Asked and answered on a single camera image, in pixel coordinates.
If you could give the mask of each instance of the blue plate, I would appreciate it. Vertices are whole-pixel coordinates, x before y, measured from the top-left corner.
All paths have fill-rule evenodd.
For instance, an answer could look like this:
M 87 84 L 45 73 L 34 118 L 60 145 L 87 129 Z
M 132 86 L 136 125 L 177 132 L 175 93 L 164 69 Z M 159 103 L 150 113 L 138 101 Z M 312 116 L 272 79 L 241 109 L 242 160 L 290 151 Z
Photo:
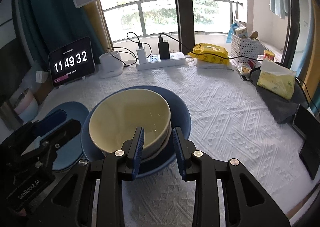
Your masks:
M 146 85 L 146 86 L 133 86 L 130 88 L 119 90 L 113 94 L 116 94 L 118 92 L 121 92 L 121 91 L 124 91 L 127 89 L 137 89 L 137 88 L 148 89 L 148 90 L 152 90 L 154 92 L 159 93 L 167 101 L 167 103 L 170 107 L 172 128 L 181 127 L 184 138 L 185 139 L 189 138 L 190 130 L 191 130 L 191 118 L 190 118 L 190 113 L 189 113 L 188 107 L 183 102 L 183 100 L 178 95 L 173 93 L 172 91 L 161 88 L 161 87 L 157 87 L 157 86 Z M 94 110 L 97 108 L 97 106 L 95 106 L 94 109 L 89 113 L 89 116 L 86 118 L 84 125 L 83 125 L 82 132 L 81 132 L 82 150 L 83 150 L 85 157 L 90 162 L 105 158 L 104 155 L 102 154 L 102 152 L 91 141 L 91 138 L 89 135 L 90 118 L 91 118 Z M 169 141 L 168 141 L 168 144 L 164 147 L 164 149 L 157 156 L 151 157 L 150 159 L 147 158 L 147 159 L 145 159 L 145 161 L 141 161 L 140 168 L 139 168 L 139 174 L 137 175 L 136 178 L 142 178 L 142 177 L 145 177 L 145 176 L 148 176 L 148 175 L 151 175 L 151 174 L 158 172 L 159 170 L 168 166 L 173 160 L 175 160 L 175 158 L 176 158 L 176 155 L 174 152 L 172 134 L 171 134 Z
M 53 130 L 57 129 L 65 122 L 70 119 L 78 120 L 81 123 L 81 126 L 84 126 L 85 119 L 87 118 L 89 111 L 88 109 L 81 103 L 71 101 L 58 105 L 52 111 L 50 111 L 48 115 L 52 114 L 56 110 L 64 110 L 67 114 L 66 120 L 55 127 Z M 35 139 L 35 148 L 39 147 L 40 141 L 50 134 L 53 130 L 49 131 L 43 137 L 38 137 Z M 57 158 L 53 162 L 52 170 L 53 171 L 63 171 L 74 165 L 81 157 L 82 157 L 82 148 L 81 148 L 81 134 L 76 135 L 73 139 L 68 141 L 63 147 L 57 150 Z

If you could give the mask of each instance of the teal curtain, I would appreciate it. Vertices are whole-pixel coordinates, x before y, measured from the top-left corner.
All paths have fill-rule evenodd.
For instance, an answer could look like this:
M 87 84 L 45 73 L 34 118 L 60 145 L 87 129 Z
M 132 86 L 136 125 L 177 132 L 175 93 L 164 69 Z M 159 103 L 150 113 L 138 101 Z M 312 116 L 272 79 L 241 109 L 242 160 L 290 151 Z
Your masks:
M 18 0 L 23 32 L 34 60 L 49 69 L 48 54 L 62 46 L 89 36 L 93 58 L 105 51 L 89 18 L 73 0 Z

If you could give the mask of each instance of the cream bowl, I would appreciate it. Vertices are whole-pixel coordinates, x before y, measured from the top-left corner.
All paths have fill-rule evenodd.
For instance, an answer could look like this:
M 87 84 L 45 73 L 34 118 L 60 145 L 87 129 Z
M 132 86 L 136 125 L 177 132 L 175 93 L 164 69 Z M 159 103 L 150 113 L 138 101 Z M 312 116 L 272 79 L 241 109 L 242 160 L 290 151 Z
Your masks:
M 147 89 L 129 89 L 106 98 L 89 122 L 92 142 L 105 154 L 121 149 L 133 138 L 138 126 L 144 128 L 141 158 L 155 153 L 164 142 L 171 113 L 166 100 Z

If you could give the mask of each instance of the blue plastic bag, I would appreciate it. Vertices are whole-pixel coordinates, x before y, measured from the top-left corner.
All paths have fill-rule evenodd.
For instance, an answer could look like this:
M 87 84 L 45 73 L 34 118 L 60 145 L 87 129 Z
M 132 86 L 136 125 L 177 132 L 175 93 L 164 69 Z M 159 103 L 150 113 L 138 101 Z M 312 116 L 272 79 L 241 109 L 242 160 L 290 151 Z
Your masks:
M 226 43 L 227 44 L 230 44 L 231 43 L 231 40 L 232 40 L 232 35 L 231 34 L 236 34 L 235 33 L 235 29 L 238 28 L 238 24 L 237 23 L 233 23 L 231 26 L 230 26 L 230 30 L 229 30 L 229 33 L 228 33 L 228 36 L 227 36 L 227 40 L 226 40 Z

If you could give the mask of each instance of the white plastic basket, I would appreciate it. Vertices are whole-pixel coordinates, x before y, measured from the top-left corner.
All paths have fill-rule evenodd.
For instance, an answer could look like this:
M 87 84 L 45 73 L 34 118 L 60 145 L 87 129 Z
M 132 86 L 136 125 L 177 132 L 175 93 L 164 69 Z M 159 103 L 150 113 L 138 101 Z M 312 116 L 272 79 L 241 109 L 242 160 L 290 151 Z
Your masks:
M 260 41 L 252 39 L 242 39 L 232 34 L 231 57 L 247 56 L 257 59 L 260 53 Z M 247 63 L 249 59 L 240 57 L 233 59 L 236 63 Z

